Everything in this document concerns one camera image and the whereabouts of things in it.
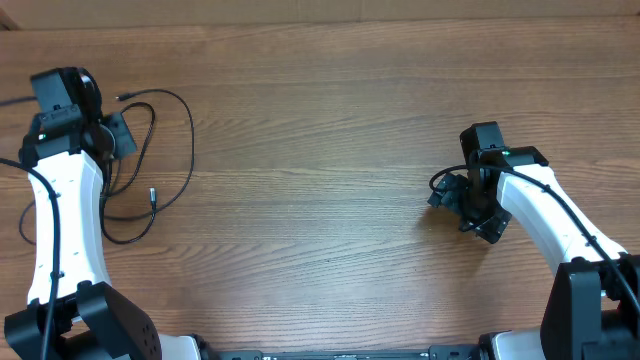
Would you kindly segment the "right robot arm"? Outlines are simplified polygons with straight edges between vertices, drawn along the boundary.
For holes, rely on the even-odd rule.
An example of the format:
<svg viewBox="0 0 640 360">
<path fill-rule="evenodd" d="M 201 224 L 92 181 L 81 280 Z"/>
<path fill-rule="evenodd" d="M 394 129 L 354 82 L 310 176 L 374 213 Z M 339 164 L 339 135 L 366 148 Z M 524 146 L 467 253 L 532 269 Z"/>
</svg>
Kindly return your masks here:
<svg viewBox="0 0 640 360">
<path fill-rule="evenodd" d="M 604 235 L 562 189 L 533 146 L 509 147 L 495 122 L 459 136 L 464 164 L 429 181 L 431 206 L 494 244 L 516 219 L 554 283 L 539 327 L 484 334 L 475 345 L 433 346 L 432 359 L 636 359 L 639 258 Z"/>
</svg>

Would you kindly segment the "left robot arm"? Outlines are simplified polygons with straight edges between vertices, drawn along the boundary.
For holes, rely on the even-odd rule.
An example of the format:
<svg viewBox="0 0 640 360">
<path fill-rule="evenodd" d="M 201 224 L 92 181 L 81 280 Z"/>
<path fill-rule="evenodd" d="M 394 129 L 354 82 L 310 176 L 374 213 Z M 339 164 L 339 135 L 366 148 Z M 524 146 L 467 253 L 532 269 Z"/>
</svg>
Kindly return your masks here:
<svg viewBox="0 0 640 360">
<path fill-rule="evenodd" d="M 104 260 L 111 162 L 136 149 L 121 114 L 106 115 L 91 74 L 54 68 L 30 79 L 40 111 L 15 167 L 36 209 L 36 263 L 24 310 L 4 335 L 22 359 L 213 359 L 197 335 L 162 335 L 115 290 Z"/>
</svg>

